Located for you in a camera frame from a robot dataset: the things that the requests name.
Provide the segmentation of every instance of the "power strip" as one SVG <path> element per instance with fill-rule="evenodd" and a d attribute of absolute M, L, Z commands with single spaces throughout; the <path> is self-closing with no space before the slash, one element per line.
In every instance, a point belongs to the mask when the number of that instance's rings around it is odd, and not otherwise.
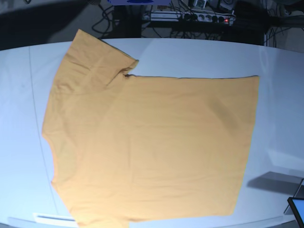
<path fill-rule="evenodd" d="M 153 11 L 151 17 L 145 15 L 144 20 L 151 21 L 179 21 L 181 18 L 189 21 L 201 21 L 210 23 L 221 23 L 225 25 L 233 25 L 235 21 L 235 16 L 233 15 L 223 15 L 223 14 L 211 14 L 211 13 L 187 13 L 187 12 L 177 12 L 177 11 Z"/>

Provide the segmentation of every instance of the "white table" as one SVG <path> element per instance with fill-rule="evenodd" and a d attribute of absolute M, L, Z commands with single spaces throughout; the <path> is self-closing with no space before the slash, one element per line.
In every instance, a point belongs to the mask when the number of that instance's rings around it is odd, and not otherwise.
<path fill-rule="evenodd" d="M 256 125 L 231 216 L 131 223 L 131 228 L 210 228 L 283 216 L 288 194 L 247 186 L 269 171 L 304 177 L 304 54 L 239 43 L 186 39 L 111 39 L 140 62 L 141 76 L 260 76 Z M 0 222 L 33 212 L 69 215 L 50 185 L 53 161 L 41 128 L 56 70 L 71 42 L 0 51 Z"/>

